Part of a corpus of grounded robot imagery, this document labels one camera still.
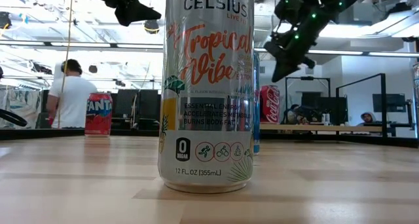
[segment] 0 sugar logo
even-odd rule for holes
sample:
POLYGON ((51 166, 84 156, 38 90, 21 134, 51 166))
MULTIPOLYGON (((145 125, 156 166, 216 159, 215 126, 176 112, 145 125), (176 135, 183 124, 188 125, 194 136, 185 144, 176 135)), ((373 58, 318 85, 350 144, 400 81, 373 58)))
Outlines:
POLYGON ((186 162, 191 157, 191 141, 187 138, 178 138, 176 140, 176 159, 186 162))

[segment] nutrition icon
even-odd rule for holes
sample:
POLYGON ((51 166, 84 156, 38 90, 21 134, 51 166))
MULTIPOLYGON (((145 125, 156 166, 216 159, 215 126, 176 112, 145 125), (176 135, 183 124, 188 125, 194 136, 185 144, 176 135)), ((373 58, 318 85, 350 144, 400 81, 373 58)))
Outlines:
POLYGON ((225 142, 218 143, 215 146, 215 159, 219 162, 227 161, 230 158, 230 150, 229 144, 225 142))
POLYGON ((214 146, 208 142, 199 143, 195 149, 195 156, 201 162, 208 162, 214 158, 214 146))
POLYGON ((243 158, 244 147, 240 142, 233 143, 231 145, 231 159, 234 161, 239 161, 243 158))

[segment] silver can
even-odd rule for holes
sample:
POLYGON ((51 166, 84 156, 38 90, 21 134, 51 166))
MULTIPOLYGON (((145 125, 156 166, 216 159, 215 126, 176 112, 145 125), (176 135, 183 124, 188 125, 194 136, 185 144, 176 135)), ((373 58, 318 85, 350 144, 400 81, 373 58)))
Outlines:
POLYGON ((191 193, 253 171, 253 0, 167 0, 160 176, 191 193))

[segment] white wall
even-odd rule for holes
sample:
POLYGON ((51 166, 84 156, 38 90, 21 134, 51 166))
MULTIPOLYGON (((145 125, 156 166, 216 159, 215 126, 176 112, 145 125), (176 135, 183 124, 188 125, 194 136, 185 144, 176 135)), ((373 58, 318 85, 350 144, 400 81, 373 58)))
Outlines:
MULTIPOLYGON (((407 43, 399 52, 408 52, 407 43)), ((409 58, 385 58, 366 56, 341 56, 323 65, 323 76, 332 78, 336 85, 348 84, 378 73, 386 74, 387 94, 405 94, 406 100, 413 99, 413 81, 409 58)), ((373 94, 380 94, 380 78, 348 86, 340 91, 348 98, 349 123, 355 126, 362 122, 361 114, 373 112, 373 94)), ((374 113, 378 121, 381 113, 374 113)), ((407 123, 407 113, 388 113, 388 121, 407 123)), ((398 128, 397 137, 415 137, 415 132, 408 128, 398 128)))
MULTIPOLYGON (((278 81, 277 83, 272 83, 271 78, 275 69, 275 61, 261 61, 260 66, 265 67, 265 73, 260 75, 260 86, 266 85, 276 85, 280 89, 280 120, 282 120, 283 112, 285 108, 285 79, 278 81)), ((301 70, 294 72, 288 77, 305 77, 306 66, 300 66, 301 70)), ((313 77, 321 77, 321 66, 317 65, 314 68, 313 77)), ((322 92, 324 96, 327 95, 327 87, 324 87, 319 81, 300 81, 289 79, 288 80, 288 107, 291 107, 294 103, 301 104, 301 92, 322 92)))

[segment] short hair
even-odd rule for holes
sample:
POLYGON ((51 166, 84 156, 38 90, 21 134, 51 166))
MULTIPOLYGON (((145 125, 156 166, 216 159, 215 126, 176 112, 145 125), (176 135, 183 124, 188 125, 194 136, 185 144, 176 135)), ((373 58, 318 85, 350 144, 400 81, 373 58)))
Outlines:
MULTIPOLYGON (((64 72, 64 68, 65 68, 65 61, 63 62, 61 66, 62 72, 64 72)), ((79 64, 77 60, 67 60, 67 70, 76 71, 76 72, 79 72, 80 74, 83 73, 81 69, 81 65, 79 64)))

